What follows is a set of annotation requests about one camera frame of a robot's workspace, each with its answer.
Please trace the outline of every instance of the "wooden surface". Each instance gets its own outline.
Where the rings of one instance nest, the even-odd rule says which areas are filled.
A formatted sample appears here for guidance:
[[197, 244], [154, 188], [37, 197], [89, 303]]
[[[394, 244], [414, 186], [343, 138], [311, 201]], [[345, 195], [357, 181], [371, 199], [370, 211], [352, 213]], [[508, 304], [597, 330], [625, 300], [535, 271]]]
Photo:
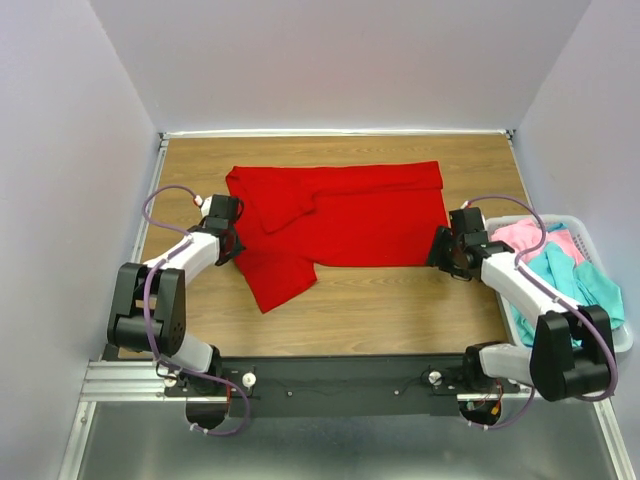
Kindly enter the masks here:
[[[234, 165], [365, 165], [438, 160], [447, 209], [473, 196], [524, 198], [502, 135], [172, 139], [160, 185], [188, 185], [203, 197], [227, 193]], [[521, 213], [482, 202], [485, 216]], [[156, 201], [153, 216], [183, 227], [199, 221], [184, 192]], [[150, 227], [143, 259], [179, 235]], [[316, 265], [310, 290], [262, 315], [235, 265], [210, 267], [187, 291], [188, 330], [231, 355], [457, 352], [506, 339], [493, 291], [432, 268], [328, 268]]]

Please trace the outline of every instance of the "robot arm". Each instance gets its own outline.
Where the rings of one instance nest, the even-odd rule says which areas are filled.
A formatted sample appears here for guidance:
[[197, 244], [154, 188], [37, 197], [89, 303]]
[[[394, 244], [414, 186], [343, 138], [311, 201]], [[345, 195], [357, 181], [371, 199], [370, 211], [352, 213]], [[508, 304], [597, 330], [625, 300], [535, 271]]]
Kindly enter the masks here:
[[143, 317], [143, 288], [149, 273], [162, 259], [186, 243], [189, 246], [160, 266], [151, 284], [153, 331], [160, 353], [171, 363], [217, 376], [220, 352], [186, 332], [186, 286], [210, 265], [223, 265], [244, 247], [234, 224], [242, 214], [242, 202], [226, 195], [204, 200], [202, 221], [189, 229], [165, 254], [144, 264], [125, 263], [118, 271], [107, 337], [109, 343], [134, 351], [150, 351]]
[[[526, 266], [516, 268], [513, 249], [504, 242], [489, 241], [478, 208], [449, 213], [451, 228], [440, 227], [436, 232], [427, 265], [462, 279], [482, 281], [536, 328], [531, 349], [495, 343], [467, 348], [465, 376], [469, 383], [482, 383], [487, 377], [510, 378], [533, 385], [549, 401], [604, 390], [611, 372], [602, 349], [580, 319], [561, 303], [586, 317], [613, 354], [607, 313], [599, 306], [578, 305]], [[582, 340], [582, 346], [574, 348], [572, 338]]]

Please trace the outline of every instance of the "red cloth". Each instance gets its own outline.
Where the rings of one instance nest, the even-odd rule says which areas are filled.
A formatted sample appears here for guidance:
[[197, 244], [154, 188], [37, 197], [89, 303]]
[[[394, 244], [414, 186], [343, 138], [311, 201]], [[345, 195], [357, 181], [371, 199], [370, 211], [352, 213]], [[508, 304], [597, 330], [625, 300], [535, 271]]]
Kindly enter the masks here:
[[437, 162], [357, 167], [234, 167], [231, 195], [244, 213], [247, 249], [236, 265], [263, 313], [333, 267], [424, 265], [436, 227], [447, 225]]

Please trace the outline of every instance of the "white laundry basket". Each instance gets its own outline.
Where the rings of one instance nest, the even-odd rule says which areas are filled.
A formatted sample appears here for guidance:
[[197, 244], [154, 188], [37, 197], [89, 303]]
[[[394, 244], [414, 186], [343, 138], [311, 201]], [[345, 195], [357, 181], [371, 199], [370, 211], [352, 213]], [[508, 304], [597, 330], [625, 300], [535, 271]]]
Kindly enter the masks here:
[[[578, 250], [580, 250], [580, 253], [584, 255], [584, 258], [589, 260], [598, 270], [606, 273], [596, 247], [589, 236], [589, 232], [587, 232], [586, 227], [580, 220], [568, 215], [540, 215], [540, 217], [547, 227], [556, 223], [564, 223], [569, 229], [569, 232], [571, 232], [573, 242], [576, 244], [576, 247], [578, 247]], [[489, 236], [491, 236], [498, 228], [512, 225], [523, 218], [531, 218], [535, 222], [535, 219], [531, 216], [514, 215], [490, 218], [485, 221], [485, 227]], [[523, 346], [522, 340], [520, 340], [520, 336], [518, 335], [515, 319], [511, 314], [511, 304], [500, 294], [498, 294], [498, 304], [502, 311], [509, 339], [514, 345]], [[613, 346], [616, 352], [626, 352], [632, 345], [633, 335], [626, 323], [613, 330]]]

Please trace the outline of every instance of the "pink shirt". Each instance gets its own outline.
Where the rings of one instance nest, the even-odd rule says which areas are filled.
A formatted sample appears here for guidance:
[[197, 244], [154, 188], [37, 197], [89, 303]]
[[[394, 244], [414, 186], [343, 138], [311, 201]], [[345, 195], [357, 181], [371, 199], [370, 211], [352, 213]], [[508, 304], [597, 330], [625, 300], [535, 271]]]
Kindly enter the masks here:
[[[540, 241], [541, 236], [542, 232], [538, 228], [537, 223], [530, 218], [525, 218], [513, 225], [499, 228], [493, 233], [493, 235], [491, 235], [491, 240], [502, 240], [507, 245], [512, 246], [517, 253], [535, 246]], [[584, 257], [573, 243], [571, 232], [569, 232], [568, 229], [563, 228], [560, 230], [554, 230], [553, 232], [548, 232], [545, 245], [549, 242], [558, 244], [564, 253], [576, 261], [576, 265], [584, 262]], [[544, 245], [535, 252], [526, 254], [522, 259], [525, 263], [529, 263], [534, 257], [542, 252], [543, 248]]]

